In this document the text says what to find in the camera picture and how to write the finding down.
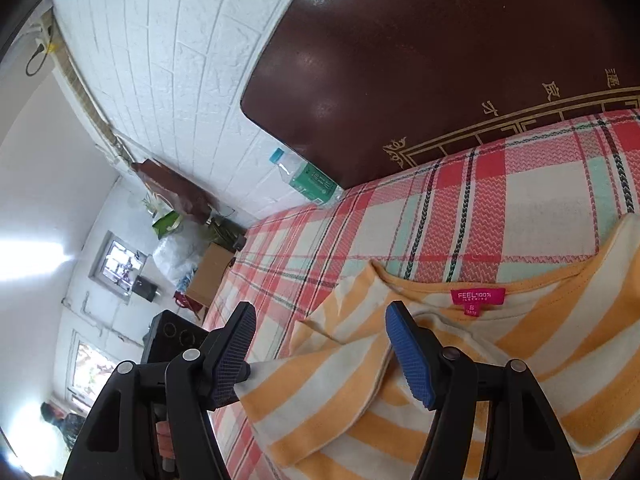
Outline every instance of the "bottle cap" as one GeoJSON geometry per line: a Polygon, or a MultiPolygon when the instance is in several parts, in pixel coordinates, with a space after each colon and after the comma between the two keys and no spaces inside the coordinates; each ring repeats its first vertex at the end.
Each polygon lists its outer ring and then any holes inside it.
{"type": "Polygon", "coordinates": [[[271,164],[277,164],[283,155],[284,155],[284,150],[281,150],[280,148],[278,148],[275,152],[273,152],[273,155],[271,155],[269,162],[271,164]]]}

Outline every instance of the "gold decorative pattern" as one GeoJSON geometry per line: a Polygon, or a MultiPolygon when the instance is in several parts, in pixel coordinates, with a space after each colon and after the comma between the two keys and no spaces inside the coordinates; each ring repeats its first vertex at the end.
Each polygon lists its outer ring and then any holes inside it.
{"type": "Polygon", "coordinates": [[[609,88],[620,86],[620,79],[618,79],[615,68],[606,68],[604,69],[604,73],[607,75],[607,86],[609,88]]]}
{"type": "Polygon", "coordinates": [[[542,83],[542,86],[545,87],[547,101],[551,102],[552,97],[560,98],[560,89],[555,81],[552,81],[549,84],[542,83]]]}
{"type": "Polygon", "coordinates": [[[495,106],[492,104],[491,101],[487,101],[485,103],[482,103],[482,108],[484,108],[484,114],[485,115],[493,114],[496,117],[498,116],[498,110],[495,108],[495,106]]]}
{"type": "Polygon", "coordinates": [[[615,88],[601,92],[593,92],[576,97],[558,99],[549,103],[525,108],[503,116],[495,117],[454,132],[426,140],[414,146],[406,145],[406,137],[392,140],[384,146],[385,152],[400,168],[415,167],[426,160],[420,155],[438,149],[446,153],[444,146],[457,140],[475,137],[480,144],[494,139],[503,139],[511,135],[526,132],[527,129],[553,124],[568,118],[593,114],[593,108],[599,107],[603,112],[621,108],[640,108],[640,86],[615,88]]]}
{"type": "Polygon", "coordinates": [[[400,140],[391,140],[391,144],[387,144],[382,149],[389,155],[393,162],[396,162],[400,168],[404,168],[404,158],[398,152],[406,146],[406,137],[400,140]]]}

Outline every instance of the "orange and white striped shirt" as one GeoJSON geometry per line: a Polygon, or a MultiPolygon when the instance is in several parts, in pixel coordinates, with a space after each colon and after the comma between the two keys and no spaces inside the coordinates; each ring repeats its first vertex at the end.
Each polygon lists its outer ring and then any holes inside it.
{"type": "MultiPolygon", "coordinates": [[[[478,318],[450,295],[478,284],[408,282],[370,263],[296,324],[291,357],[252,364],[236,385],[258,444],[291,480],[411,478],[433,413],[386,336],[386,306],[402,300],[443,346],[478,362],[524,360],[583,480],[609,479],[640,429],[639,246],[640,217],[627,215],[597,256],[501,285],[504,304],[478,318]]],[[[477,405],[465,478],[478,477],[487,407],[477,405]]]]}

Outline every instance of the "silver screw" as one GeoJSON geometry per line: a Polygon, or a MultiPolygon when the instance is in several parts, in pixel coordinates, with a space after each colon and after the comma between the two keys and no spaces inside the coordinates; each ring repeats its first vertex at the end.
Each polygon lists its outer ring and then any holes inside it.
{"type": "Polygon", "coordinates": [[[460,350],[453,346],[445,346],[442,349],[442,356],[449,361],[455,361],[460,357],[460,350]]]}
{"type": "Polygon", "coordinates": [[[195,361],[198,357],[200,357],[200,350],[198,350],[197,348],[189,348],[182,354],[182,358],[185,361],[195,361]]]}
{"type": "Polygon", "coordinates": [[[124,361],[123,363],[120,363],[118,365],[117,370],[119,374],[126,375],[133,370],[133,363],[131,363],[130,361],[124,361]]]}
{"type": "Polygon", "coordinates": [[[511,368],[516,372],[523,372],[527,369],[527,365],[524,364],[524,361],[520,361],[520,359],[514,359],[511,361],[511,368]]]}

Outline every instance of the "cardboard box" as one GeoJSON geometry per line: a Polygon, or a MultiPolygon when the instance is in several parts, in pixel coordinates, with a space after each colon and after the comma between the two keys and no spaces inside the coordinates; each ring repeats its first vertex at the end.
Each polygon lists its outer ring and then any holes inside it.
{"type": "Polygon", "coordinates": [[[212,244],[200,262],[198,271],[187,289],[186,296],[209,308],[213,303],[225,271],[235,254],[212,244]]]}

